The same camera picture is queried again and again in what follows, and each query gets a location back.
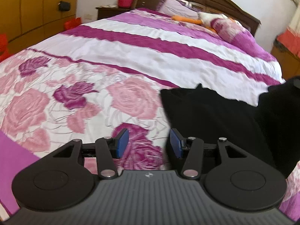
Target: purple rose print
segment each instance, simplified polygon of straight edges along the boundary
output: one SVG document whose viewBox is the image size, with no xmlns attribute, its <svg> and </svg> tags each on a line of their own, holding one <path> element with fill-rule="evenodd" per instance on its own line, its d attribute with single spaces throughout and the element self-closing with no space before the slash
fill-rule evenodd
<svg viewBox="0 0 300 225">
<path fill-rule="evenodd" d="M 163 154 L 159 146 L 153 146 L 152 141 L 147 139 L 149 130 L 122 123 L 114 129 L 112 137 L 117 136 L 123 128 L 129 130 L 129 141 L 122 158 L 115 160 L 115 165 L 126 170 L 158 170 L 164 163 Z"/>
<path fill-rule="evenodd" d="M 86 105 L 86 99 L 83 94 L 98 92 L 93 89 L 94 83 L 87 83 L 85 81 L 77 82 L 72 86 L 66 88 L 64 85 L 55 90 L 53 97 L 69 110 L 74 108 L 82 108 Z"/>
<path fill-rule="evenodd" d="M 43 57 L 43 56 L 37 58 L 30 58 L 26 60 L 19 66 L 21 77 L 26 77 L 34 74 L 37 68 L 48 67 L 47 63 L 49 61 L 50 58 Z"/>
</svg>

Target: wooden wardrobe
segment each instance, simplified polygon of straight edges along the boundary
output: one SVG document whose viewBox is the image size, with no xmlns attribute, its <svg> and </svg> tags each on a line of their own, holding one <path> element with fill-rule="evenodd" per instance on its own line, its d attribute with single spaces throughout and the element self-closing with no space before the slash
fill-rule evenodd
<svg viewBox="0 0 300 225">
<path fill-rule="evenodd" d="M 74 18 L 77 0 L 68 12 L 58 10 L 61 0 L 0 0 L 0 34 L 6 34 L 10 53 L 17 53 L 64 30 Z"/>
</svg>

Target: white pillow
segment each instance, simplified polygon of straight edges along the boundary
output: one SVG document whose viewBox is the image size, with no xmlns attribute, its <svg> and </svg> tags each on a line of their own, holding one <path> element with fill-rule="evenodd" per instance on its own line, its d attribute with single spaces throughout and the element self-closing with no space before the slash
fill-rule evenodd
<svg viewBox="0 0 300 225">
<path fill-rule="evenodd" d="M 202 20 L 204 26 L 209 26 L 214 19 L 228 19 L 224 14 L 198 12 L 198 19 Z"/>
<path fill-rule="evenodd" d="M 169 16 L 180 15 L 191 19 L 198 19 L 197 12 L 183 6 L 179 1 L 176 0 L 166 0 L 158 12 L 167 14 Z"/>
</svg>

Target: bedspread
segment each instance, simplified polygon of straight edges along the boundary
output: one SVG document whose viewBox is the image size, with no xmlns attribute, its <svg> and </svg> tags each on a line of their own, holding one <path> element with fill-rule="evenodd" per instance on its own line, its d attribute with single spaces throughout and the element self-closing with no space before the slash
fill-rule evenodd
<svg viewBox="0 0 300 225">
<path fill-rule="evenodd" d="M 55 35 L 2 62 L 0 72 L 0 145 L 7 150 L 3 159 L 0 154 L 0 201 L 9 214 L 18 209 L 13 176 L 75 138 L 91 143 L 128 128 L 118 170 L 164 169 L 170 129 L 161 89 L 202 83 L 255 106 L 268 86 L 283 82 L 273 57 L 250 56 L 205 28 L 146 9 Z M 85 167 L 96 173 L 95 159 Z M 282 204 L 293 219 L 299 217 L 291 210 L 299 207 L 299 168 Z"/>
</svg>

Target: nightstand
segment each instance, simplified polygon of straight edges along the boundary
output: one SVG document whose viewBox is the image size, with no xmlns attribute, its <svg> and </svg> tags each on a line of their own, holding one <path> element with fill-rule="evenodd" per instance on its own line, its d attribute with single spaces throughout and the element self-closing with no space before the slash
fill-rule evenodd
<svg viewBox="0 0 300 225">
<path fill-rule="evenodd" d="M 121 7 L 96 7 L 96 9 L 98 10 L 98 20 L 107 19 L 118 14 L 130 11 L 130 8 Z"/>
</svg>

